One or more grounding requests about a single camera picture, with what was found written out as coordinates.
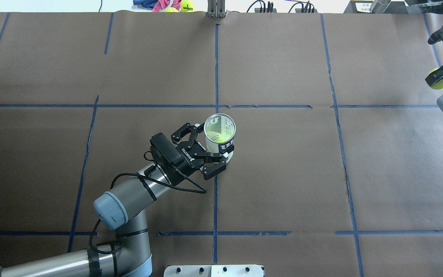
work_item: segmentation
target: pink cloth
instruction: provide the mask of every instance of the pink cloth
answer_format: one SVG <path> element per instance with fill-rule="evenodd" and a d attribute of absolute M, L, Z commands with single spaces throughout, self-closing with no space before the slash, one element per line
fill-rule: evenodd
<path fill-rule="evenodd" d="M 181 0 L 158 0 L 158 2 L 155 4 L 155 7 L 153 7 L 153 12 L 159 12 L 162 9 L 165 9 L 170 4 L 170 1 L 174 1 L 174 4 L 171 5 L 171 7 L 175 9 L 181 8 Z"/>

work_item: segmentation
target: clear plastic cup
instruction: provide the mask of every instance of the clear plastic cup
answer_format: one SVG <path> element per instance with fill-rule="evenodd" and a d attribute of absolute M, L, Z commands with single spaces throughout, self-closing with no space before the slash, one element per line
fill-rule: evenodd
<path fill-rule="evenodd" d="M 206 135 L 206 147 L 211 153 L 220 153 L 233 144 L 235 137 L 235 122 L 224 114 L 216 113 L 204 123 L 204 134 Z M 233 152 L 229 153 L 226 161 L 230 161 Z"/>

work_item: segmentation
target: white label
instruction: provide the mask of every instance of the white label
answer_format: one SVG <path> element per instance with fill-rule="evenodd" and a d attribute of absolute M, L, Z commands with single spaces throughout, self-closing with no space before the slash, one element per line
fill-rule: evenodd
<path fill-rule="evenodd" d="M 371 11 L 370 11 L 371 3 L 355 3 L 355 5 L 356 5 L 357 11 L 371 13 Z"/>

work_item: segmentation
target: white power strip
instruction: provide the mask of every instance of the white power strip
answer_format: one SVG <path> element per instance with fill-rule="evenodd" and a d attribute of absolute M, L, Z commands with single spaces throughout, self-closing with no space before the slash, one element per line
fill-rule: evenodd
<path fill-rule="evenodd" d="M 264 277 L 258 265 L 169 266 L 163 277 Z"/>

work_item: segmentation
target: white floor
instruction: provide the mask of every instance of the white floor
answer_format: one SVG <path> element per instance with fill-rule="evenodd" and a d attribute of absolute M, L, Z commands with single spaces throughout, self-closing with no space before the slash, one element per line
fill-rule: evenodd
<path fill-rule="evenodd" d="M 207 0 L 193 0 L 197 4 L 197 9 L 206 11 Z M 294 2 L 288 0 L 274 0 L 274 8 L 278 12 L 288 12 Z M 315 8 L 320 13 L 343 13 L 349 0 L 312 0 Z M 246 12 L 253 0 L 226 0 L 227 10 Z M 100 7 L 100 0 L 0 0 L 0 12 L 97 12 Z M 138 12 L 150 12 L 149 9 L 142 9 L 133 5 L 132 0 L 103 0 L 103 12 L 115 12 L 118 10 L 131 10 Z"/>

